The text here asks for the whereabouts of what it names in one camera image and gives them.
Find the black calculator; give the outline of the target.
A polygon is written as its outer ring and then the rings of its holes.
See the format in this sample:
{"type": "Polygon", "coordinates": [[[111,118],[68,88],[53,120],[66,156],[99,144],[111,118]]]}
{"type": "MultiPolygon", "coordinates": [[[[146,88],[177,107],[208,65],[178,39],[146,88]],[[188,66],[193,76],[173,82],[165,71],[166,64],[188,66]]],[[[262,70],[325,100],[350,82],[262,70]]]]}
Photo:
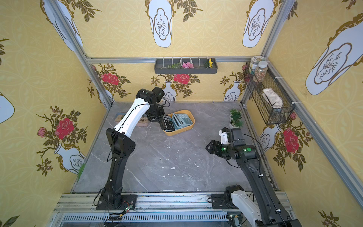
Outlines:
{"type": "Polygon", "coordinates": [[[165,131],[174,131],[175,130],[175,126],[174,126],[172,117],[169,115],[161,116],[161,118],[159,119],[159,124],[160,124],[161,129],[163,129],[165,131]]]}

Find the blue calculator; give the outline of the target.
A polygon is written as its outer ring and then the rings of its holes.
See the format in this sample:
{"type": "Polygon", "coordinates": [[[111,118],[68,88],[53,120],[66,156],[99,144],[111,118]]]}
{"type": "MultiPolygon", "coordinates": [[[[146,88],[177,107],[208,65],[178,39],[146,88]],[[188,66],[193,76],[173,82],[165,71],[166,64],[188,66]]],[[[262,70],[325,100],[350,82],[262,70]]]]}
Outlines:
{"type": "Polygon", "coordinates": [[[176,129],[181,129],[193,124],[193,121],[187,114],[173,113],[172,121],[176,129]]]}

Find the yellow storage box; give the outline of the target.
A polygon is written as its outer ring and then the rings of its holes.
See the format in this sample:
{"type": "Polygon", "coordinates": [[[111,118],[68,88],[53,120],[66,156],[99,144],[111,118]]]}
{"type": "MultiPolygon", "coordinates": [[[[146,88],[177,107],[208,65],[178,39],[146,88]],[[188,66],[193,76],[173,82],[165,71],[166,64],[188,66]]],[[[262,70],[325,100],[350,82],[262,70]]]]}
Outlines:
{"type": "Polygon", "coordinates": [[[189,110],[180,110],[180,111],[176,111],[174,112],[175,114],[179,114],[179,113],[182,113],[182,114],[187,114],[188,117],[191,119],[192,121],[192,124],[189,125],[189,126],[186,126],[184,128],[181,128],[181,129],[178,129],[178,130],[174,130],[174,131],[166,131],[166,130],[163,130],[163,132],[167,135],[167,136],[174,136],[174,135],[177,135],[179,133],[182,133],[182,132],[185,132],[185,131],[188,131],[188,130],[191,130],[194,125],[195,125],[195,118],[194,116],[192,115],[192,113],[189,111],[189,110]]]}

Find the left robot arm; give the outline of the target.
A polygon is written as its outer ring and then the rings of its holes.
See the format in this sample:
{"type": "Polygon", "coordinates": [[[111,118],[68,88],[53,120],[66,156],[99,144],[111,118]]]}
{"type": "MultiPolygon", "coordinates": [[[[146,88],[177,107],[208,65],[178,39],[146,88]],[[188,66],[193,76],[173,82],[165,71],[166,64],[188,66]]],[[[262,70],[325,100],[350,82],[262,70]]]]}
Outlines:
{"type": "Polygon", "coordinates": [[[106,130],[108,143],[111,147],[111,167],[104,188],[100,190],[100,198],[96,206],[98,211],[121,211],[132,205],[135,209],[137,195],[123,194],[123,175],[126,163],[136,148],[131,134],[141,117],[146,113],[152,121],[158,120],[163,114],[159,102],[164,91],[155,87],[152,91],[141,89],[122,120],[114,127],[106,130]]]}

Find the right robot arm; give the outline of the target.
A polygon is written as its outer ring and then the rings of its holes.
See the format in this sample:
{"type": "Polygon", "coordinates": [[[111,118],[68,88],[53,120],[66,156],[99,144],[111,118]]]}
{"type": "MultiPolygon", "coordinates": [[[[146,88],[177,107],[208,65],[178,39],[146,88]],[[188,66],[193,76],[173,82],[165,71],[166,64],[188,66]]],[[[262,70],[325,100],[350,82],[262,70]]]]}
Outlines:
{"type": "Polygon", "coordinates": [[[246,176],[254,198],[240,185],[226,187],[223,194],[212,194],[208,202],[215,210],[238,209],[253,227],[299,227],[301,223],[286,211],[263,170],[261,156],[253,145],[247,145],[238,128],[223,128],[220,141],[212,140],[206,150],[226,161],[234,159],[246,176]]]}

